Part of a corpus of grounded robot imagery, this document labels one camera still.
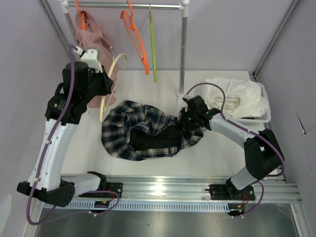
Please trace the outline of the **cream wooden hanger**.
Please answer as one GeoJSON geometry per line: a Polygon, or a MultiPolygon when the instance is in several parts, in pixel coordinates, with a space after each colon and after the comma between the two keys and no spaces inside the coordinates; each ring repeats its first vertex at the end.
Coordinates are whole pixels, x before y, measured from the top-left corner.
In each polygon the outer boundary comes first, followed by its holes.
{"type": "MultiPolygon", "coordinates": [[[[114,68],[115,68],[115,66],[117,65],[117,62],[118,62],[118,60],[119,60],[121,57],[122,57],[122,61],[123,61],[123,67],[122,67],[122,69],[124,68],[124,66],[125,66],[125,64],[126,64],[126,62],[127,62],[127,55],[126,55],[125,53],[120,53],[116,58],[113,58],[113,62],[112,62],[112,64],[111,64],[111,66],[110,66],[109,73],[108,73],[108,77],[109,77],[109,78],[111,78],[112,73],[113,73],[113,71],[114,71],[114,68]]],[[[110,102],[110,100],[111,100],[111,98],[112,98],[112,96],[113,96],[113,93],[114,93],[114,90],[115,90],[115,88],[116,88],[116,85],[117,85],[117,84],[114,85],[114,89],[112,90],[112,92],[111,92],[111,94],[110,94],[110,97],[109,97],[109,99],[108,99],[108,101],[107,101],[106,104],[105,104],[105,102],[106,102],[106,96],[102,96],[102,97],[101,97],[100,113],[99,113],[99,120],[100,120],[100,122],[102,122],[103,113],[106,111],[106,109],[107,109],[107,107],[108,107],[108,105],[109,105],[109,102],[110,102]]]]}

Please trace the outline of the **pink skirt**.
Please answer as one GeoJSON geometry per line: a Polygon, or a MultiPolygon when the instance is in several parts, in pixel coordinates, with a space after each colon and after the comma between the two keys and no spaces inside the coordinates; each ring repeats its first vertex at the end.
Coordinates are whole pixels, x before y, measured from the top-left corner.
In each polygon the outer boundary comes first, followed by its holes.
{"type": "Polygon", "coordinates": [[[81,11],[76,15],[75,24],[75,36],[79,41],[79,47],[84,50],[96,49],[98,61],[110,79],[116,83],[119,67],[114,65],[114,58],[111,54],[113,44],[103,28],[86,11],[81,11]]]}

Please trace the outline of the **navy plaid skirt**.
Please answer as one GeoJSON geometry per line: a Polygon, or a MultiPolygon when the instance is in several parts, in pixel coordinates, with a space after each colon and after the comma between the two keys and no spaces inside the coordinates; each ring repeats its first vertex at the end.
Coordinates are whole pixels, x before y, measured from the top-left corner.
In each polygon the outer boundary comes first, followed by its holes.
{"type": "Polygon", "coordinates": [[[102,123],[101,141],[113,157],[131,161],[173,157],[196,145],[206,131],[203,127],[184,130],[182,116],[125,100],[111,109],[102,123]]]}

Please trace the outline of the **orange hanger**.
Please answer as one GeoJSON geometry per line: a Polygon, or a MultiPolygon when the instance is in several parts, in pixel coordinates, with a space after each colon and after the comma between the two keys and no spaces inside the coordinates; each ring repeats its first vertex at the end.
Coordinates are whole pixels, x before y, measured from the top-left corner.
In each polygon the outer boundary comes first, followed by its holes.
{"type": "Polygon", "coordinates": [[[145,51],[141,36],[133,21],[133,8],[129,0],[127,0],[126,3],[128,5],[129,12],[127,10],[123,10],[120,14],[120,18],[123,20],[124,25],[128,31],[128,34],[132,40],[132,43],[137,51],[137,54],[144,66],[145,75],[148,75],[149,74],[148,59],[147,59],[146,51],[145,51]]]}
{"type": "Polygon", "coordinates": [[[82,28],[83,30],[87,30],[87,27],[86,27],[86,18],[85,18],[85,11],[81,10],[78,0],[75,0],[75,6],[76,6],[77,13],[78,13],[78,15],[80,16],[81,28],[82,28]]]}

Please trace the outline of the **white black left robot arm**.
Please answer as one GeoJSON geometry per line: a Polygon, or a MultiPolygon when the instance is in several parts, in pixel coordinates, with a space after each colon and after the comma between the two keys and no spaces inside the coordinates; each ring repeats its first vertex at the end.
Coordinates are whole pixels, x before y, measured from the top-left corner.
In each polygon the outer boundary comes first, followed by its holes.
{"type": "Polygon", "coordinates": [[[53,206],[65,207],[73,197],[91,192],[103,197],[107,185],[102,175],[88,172],[66,181],[61,169],[70,140],[95,96],[111,93],[113,81],[102,66],[99,70],[85,62],[67,64],[45,112],[45,133],[41,151],[28,180],[17,185],[17,192],[53,206]]]}

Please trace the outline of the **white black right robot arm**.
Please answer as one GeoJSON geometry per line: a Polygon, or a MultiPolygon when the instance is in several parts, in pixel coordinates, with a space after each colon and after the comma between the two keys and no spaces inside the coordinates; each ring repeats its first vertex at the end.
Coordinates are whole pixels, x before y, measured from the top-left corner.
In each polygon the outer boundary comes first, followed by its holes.
{"type": "Polygon", "coordinates": [[[219,197],[240,198],[252,184],[278,167],[284,167],[284,157],[271,130],[252,131],[241,123],[224,118],[219,109],[209,109],[199,95],[185,98],[184,102],[187,105],[181,110],[184,130],[206,128],[229,138],[244,150],[244,168],[226,181],[225,190],[219,197]]]}

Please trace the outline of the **green hanger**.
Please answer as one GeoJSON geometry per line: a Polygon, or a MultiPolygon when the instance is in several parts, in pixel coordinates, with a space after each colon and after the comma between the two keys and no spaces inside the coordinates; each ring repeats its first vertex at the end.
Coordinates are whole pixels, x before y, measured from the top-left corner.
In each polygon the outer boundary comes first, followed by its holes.
{"type": "Polygon", "coordinates": [[[149,3],[149,24],[150,24],[153,77],[154,77],[154,83],[157,83],[158,78],[157,78],[157,65],[156,65],[155,33],[154,33],[153,18],[151,14],[151,3],[149,3]]]}

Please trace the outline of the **silver white clothes rack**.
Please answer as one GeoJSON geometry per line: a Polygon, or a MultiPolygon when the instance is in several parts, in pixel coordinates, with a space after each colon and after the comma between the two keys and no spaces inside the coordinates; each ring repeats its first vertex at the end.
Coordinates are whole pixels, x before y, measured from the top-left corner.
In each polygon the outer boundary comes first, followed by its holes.
{"type": "Polygon", "coordinates": [[[185,97],[185,61],[186,61],[186,41],[187,41],[187,23],[189,15],[188,0],[181,1],[180,4],[151,4],[151,3],[117,3],[117,2],[82,2],[83,7],[90,8],[121,8],[121,9],[148,9],[148,10],[179,10],[182,12],[181,29],[181,56],[180,56],[180,78],[179,88],[176,93],[177,103],[175,114],[178,114],[182,108],[183,98],[185,97]]]}

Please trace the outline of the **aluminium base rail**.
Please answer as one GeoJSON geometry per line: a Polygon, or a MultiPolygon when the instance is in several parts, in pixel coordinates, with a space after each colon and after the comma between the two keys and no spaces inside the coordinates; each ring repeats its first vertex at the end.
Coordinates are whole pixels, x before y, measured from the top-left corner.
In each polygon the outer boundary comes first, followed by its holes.
{"type": "MultiPolygon", "coordinates": [[[[227,177],[167,177],[107,175],[107,181],[123,183],[123,201],[216,202],[206,191],[210,184],[223,184],[227,177]]],[[[296,184],[267,179],[261,182],[261,203],[302,203],[296,184]]]]}

